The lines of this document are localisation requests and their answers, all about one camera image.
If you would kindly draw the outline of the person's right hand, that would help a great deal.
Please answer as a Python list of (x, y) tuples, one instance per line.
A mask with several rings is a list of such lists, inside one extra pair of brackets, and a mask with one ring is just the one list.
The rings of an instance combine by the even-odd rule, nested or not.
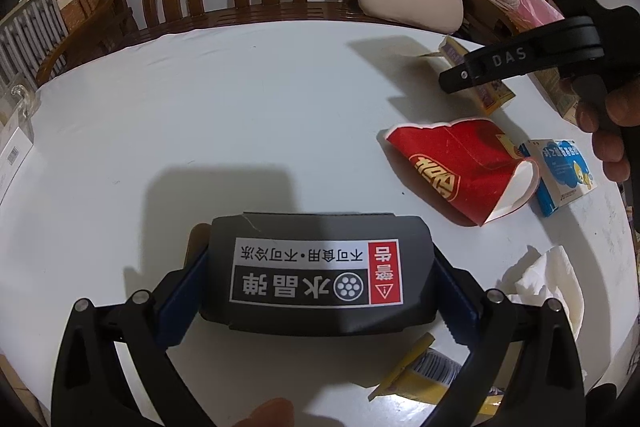
[(639, 128), (639, 80), (609, 93), (604, 113), (584, 98), (578, 98), (575, 119), (583, 132), (591, 134), (593, 154), (602, 162), (605, 176), (616, 183), (626, 182), (632, 173), (631, 159), (639, 156), (639, 137), (626, 140), (623, 129)]

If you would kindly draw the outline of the person's left hand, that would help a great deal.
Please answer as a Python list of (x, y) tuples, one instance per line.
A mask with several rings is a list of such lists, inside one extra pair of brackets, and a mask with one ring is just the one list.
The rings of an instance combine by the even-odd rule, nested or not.
[(295, 410), (291, 401), (276, 398), (262, 403), (233, 427), (294, 427)]

